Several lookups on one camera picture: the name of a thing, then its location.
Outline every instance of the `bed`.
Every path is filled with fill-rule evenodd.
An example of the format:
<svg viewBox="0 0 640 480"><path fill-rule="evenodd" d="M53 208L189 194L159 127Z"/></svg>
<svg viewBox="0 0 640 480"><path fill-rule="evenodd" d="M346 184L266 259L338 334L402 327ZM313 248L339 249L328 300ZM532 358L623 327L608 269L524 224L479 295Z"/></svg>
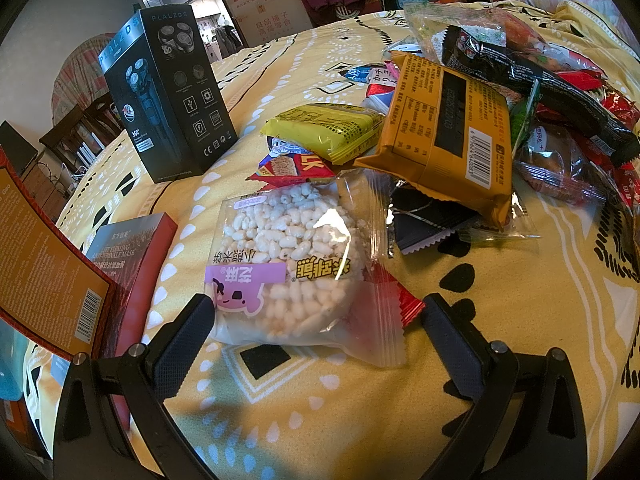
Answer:
<svg viewBox="0 0 640 480"><path fill-rule="evenodd" d="M518 2L500 5L549 41L594 60L619 91L640 100L638 61L598 15L571 3L553 15ZM365 86L338 71L380 60L386 45L408 34L400 12L381 12L214 63L241 138L203 176L154 184L125 132L104 150L58 226L86 249L105 222L164 211L178 224L143 342L203 290L221 201L261 187L245 178L267 153L258 134L265 121L303 103L359 104ZM518 191L541 235L537 240L471 248L445 241L409 256L397 251L388 267L416 296L439 292L465 309L488 340L503 340L517 352L545 354L553 346L566 351L580 391L593 476L640 413L640 280L630 270L629 228L610 205L573 208L526 185ZM165 406L221 478L419 478L469 404L443 390L449 377L417 323L406 329L405 339L407 364L391 369L336 349L260 353L252 350L256 345L209 339L178 396ZM48 352L29 348L28 407L49 452L61 391L50 363ZM135 424L129 435L142 463L156 469Z"/></svg>

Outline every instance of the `yellow snack package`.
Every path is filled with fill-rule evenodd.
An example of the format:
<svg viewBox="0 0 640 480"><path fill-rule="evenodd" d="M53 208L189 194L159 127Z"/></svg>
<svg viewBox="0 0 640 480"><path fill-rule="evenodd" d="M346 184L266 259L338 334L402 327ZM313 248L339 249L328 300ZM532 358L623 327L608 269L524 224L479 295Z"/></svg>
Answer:
<svg viewBox="0 0 640 480"><path fill-rule="evenodd" d="M378 142L385 117L359 106L314 103L267 121L260 133L295 142L333 164L345 164Z"/></svg>
<svg viewBox="0 0 640 480"><path fill-rule="evenodd" d="M413 54L402 67L375 155L356 166L402 178L438 200L478 211L497 228L511 205L509 109L491 87Z"/></svg>

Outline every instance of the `black snack package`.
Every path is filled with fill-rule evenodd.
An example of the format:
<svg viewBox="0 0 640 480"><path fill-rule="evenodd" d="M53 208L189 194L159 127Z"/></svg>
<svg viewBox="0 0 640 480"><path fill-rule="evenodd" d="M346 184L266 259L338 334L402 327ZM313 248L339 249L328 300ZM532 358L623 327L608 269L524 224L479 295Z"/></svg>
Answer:
<svg viewBox="0 0 640 480"><path fill-rule="evenodd" d="M597 101L513 50L478 41L451 25L442 46L442 62L444 66L521 94L529 94L533 81L538 79L540 102L569 119L610 156L614 166L620 167L640 155L640 142L635 134Z"/></svg>
<svg viewBox="0 0 640 480"><path fill-rule="evenodd" d="M478 218L476 211L426 196L404 181L391 193L391 202L396 244L402 254L429 247Z"/></svg>

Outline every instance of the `chair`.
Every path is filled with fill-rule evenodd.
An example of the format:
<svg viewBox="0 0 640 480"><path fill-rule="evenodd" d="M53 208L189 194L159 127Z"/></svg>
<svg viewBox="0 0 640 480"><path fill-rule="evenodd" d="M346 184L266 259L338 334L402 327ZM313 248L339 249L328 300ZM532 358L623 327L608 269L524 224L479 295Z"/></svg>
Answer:
<svg viewBox="0 0 640 480"><path fill-rule="evenodd" d="M100 122L89 117L79 105L76 105L52 129L40 138L40 142L49 148L61 162L64 162L72 173L77 173L80 166L86 166L78 155L81 148L87 147L94 156L102 151L117 137Z"/></svg>
<svg viewBox="0 0 640 480"><path fill-rule="evenodd" d="M113 102L111 94L108 92L101 95L91 103L84 113L97 123L101 124L116 137L124 130L124 124L122 124L120 114L116 109L116 105Z"/></svg>

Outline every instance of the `electric shaver box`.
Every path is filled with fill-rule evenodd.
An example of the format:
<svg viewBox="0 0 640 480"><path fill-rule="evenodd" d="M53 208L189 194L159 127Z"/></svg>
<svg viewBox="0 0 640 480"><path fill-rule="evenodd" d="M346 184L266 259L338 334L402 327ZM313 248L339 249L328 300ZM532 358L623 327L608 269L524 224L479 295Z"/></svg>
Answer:
<svg viewBox="0 0 640 480"><path fill-rule="evenodd" d="M238 140L190 5L140 9L98 60L154 182L201 175Z"/></svg>

